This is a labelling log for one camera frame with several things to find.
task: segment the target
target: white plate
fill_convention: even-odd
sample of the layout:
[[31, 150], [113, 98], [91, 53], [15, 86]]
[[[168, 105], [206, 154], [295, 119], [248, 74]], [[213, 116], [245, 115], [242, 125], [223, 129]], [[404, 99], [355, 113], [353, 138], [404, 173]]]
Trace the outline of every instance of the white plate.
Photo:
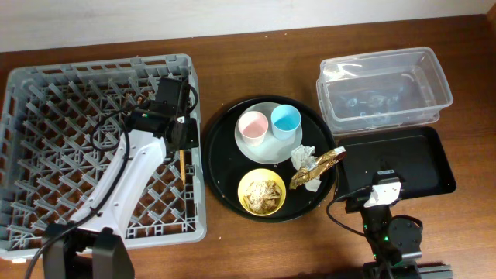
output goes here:
[[236, 141], [236, 145], [239, 150], [241, 150], [241, 153], [254, 162], [260, 164], [278, 164], [284, 162], [291, 158], [291, 151], [301, 144], [301, 139], [303, 138], [301, 125], [296, 129], [296, 133], [286, 140], [276, 139], [272, 133], [270, 114], [278, 105], [280, 104], [263, 102], [250, 106], [241, 114], [243, 115], [251, 111], [262, 112], [269, 120], [269, 130], [265, 135], [265, 139], [263, 139], [263, 142], [259, 146], [249, 146], [243, 141], [241, 132], [238, 129], [239, 119], [238, 122], [236, 122], [236, 127], [234, 128], [234, 140]]

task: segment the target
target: crumpled gold wrapper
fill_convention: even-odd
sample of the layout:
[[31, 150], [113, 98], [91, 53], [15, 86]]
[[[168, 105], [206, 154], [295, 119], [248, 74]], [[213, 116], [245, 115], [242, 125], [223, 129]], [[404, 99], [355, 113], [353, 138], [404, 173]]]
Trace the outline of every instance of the crumpled gold wrapper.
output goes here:
[[306, 167], [300, 168], [289, 183], [290, 190], [296, 189], [296, 187], [303, 185], [323, 174], [324, 171], [330, 169], [332, 166], [341, 161], [345, 156], [346, 151], [344, 150], [344, 147], [341, 146], [317, 158], [315, 160], [317, 166], [312, 168], [311, 170], [307, 169]]

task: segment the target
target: brown tabletop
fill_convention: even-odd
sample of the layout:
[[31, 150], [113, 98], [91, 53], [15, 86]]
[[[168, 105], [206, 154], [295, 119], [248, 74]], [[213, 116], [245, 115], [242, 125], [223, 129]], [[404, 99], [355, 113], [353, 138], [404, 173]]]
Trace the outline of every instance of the brown tabletop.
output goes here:
[[[453, 105], [432, 126], [458, 188], [401, 201], [392, 212], [424, 222], [421, 264], [451, 264], [457, 278], [496, 278], [496, 44], [484, 15], [0, 53], [0, 88], [15, 67], [187, 53], [198, 72], [205, 132], [215, 113], [247, 96], [285, 95], [319, 110], [315, 81], [326, 58], [423, 46], [436, 53], [453, 93]], [[129, 251], [137, 278], [295, 277], [373, 260], [364, 238], [326, 216], [332, 194], [309, 214], [279, 224], [244, 219], [209, 189], [205, 195], [207, 236]], [[333, 214], [359, 229], [360, 215], [343, 207], [335, 205]], [[26, 267], [0, 260], [0, 277], [23, 277]], [[38, 263], [33, 277], [41, 278], [42, 269]]]

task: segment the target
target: gold wrapper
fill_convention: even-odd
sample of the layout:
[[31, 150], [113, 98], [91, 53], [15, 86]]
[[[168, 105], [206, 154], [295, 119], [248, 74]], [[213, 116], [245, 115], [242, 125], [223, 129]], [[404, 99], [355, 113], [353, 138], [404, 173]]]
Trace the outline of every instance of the gold wrapper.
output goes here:
[[289, 183], [290, 190], [296, 189], [296, 187], [303, 185], [323, 174], [324, 171], [330, 169], [332, 166], [341, 161], [345, 156], [346, 151], [344, 150], [344, 147], [338, 147], [317, 158], [315, 160], [317, 166], [312, 168], [311, 170], [307, 169], [306, 167], [300, 168]]

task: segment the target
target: wall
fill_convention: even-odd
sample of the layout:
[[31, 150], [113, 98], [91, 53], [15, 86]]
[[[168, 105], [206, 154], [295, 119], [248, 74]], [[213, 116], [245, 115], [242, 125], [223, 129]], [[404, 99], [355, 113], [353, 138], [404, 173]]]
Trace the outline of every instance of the wall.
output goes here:
[[486, 13], [496, 0], [1, 0], [0, 52]]

